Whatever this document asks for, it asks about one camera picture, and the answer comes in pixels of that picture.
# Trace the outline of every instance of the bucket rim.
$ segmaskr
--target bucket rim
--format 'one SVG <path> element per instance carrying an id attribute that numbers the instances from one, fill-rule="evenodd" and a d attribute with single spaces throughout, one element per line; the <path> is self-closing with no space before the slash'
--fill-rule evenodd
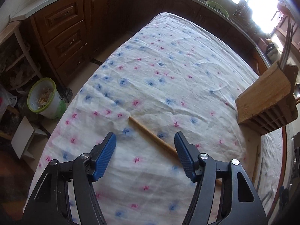
<path id="1" fill-rule="evenodd" d="M 34 110 L 34 109 L 32 109 L 32 108 L 30 107 L 30 104 L 29 104 L 29 99 L 30 99 L 31 93 L 32 93 L 33 89 L 34 89 L 40 82 L 45 81 L 45 80 L 50 81 L 50 82 L 52 83 L 52 85 L 53 85 L 54 91 L 53 91 L 52 97 L 51 97 L 51 99 L 49 100 L 49 102 L 47 103 L 47 105 L 45 105 L 43 108 L 38 109 L 38 110 Z M 44 110 L 46 110 L 46 109 L 50 106 L 51 102 L 53 101 L 55 92 L 56 92 L 56 84 L 55 84 L 55 82 L 53 81 L 53 79 L 47 78 L 47 77 L 46 77 L 46 78 L 41 78 L 40 80 L 38 80 L 37 82 L 35 82 L 35 84 L 31 87 L 31 89 L 30 89 L 30 91 L 29 91 L 29 93 L 28 93 L 28 96 L 27 96 L 27 106 L 28 106 L 29 110 L 32 111 L 33 113 L 41 113 L 41 112 L 43 112 Z"/>

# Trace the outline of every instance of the plastic bag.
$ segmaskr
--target plastic bag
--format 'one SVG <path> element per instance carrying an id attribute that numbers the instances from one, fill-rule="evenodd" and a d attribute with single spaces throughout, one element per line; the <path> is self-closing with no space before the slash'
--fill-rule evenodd
<path id="1" fill-rule="evenodd" d="M 6 89 L 0 84 L 0 121 L 6 111 L 8 105 L 14 107 L 17 102 L 17 97 L 7 92 Z"/>

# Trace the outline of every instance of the silver bolt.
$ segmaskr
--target silver bolt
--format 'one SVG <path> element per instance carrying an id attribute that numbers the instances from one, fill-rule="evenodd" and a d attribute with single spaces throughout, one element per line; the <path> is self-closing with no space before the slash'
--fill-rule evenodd
<path id="1" fill-rule="evenodd" d="M 88 153 L 83 153 L 83 154 L 80 155 L 80 158 L 81 159 L 87 159 L 87 158 L 89 158 L 89 154 Z"/>
<path id="2" fill-rule="evenodd" d="M 58 160 L 56 160 L 56 159 L 53 159 L 52 161 L 49 162 L 49 164 L 51 166 L 55 166 L 57 163 L 58 163 Z"/>
<path id="3" fill-rule="evenodd" d="M 233 165 L 239 165 L 240 164 L 240 161 L 237 160 L 237 159 L 232 159 L 231 162 L 232 162 Z"/>
<path id="4" fill-rule="evenodd" d="M 208 154 L 206 153 L 201 153 L 200 154 L 201 159 L 208 159 Z"/>

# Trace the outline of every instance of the spoon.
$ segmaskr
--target spoon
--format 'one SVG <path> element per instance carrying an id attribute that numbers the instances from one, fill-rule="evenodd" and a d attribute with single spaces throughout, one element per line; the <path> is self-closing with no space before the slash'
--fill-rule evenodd
<path id="1" fill-rule="evenodd" d="M 300 97 L 300 84 L 296 84 L 294 88 L 294 95 Z"/>

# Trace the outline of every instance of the wooden knife block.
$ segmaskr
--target wooden knife block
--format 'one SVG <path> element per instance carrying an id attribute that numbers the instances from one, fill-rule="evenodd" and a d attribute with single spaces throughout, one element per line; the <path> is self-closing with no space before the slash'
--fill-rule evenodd
<path id="1" fill-rule="evenodd" d="M 238 124 L 246 124 L 261 135 L 289 124 L 298 117 L 293 96 L 298 74 L 287 64 L 284 73 L 277 62 L 236 99 Z"/>

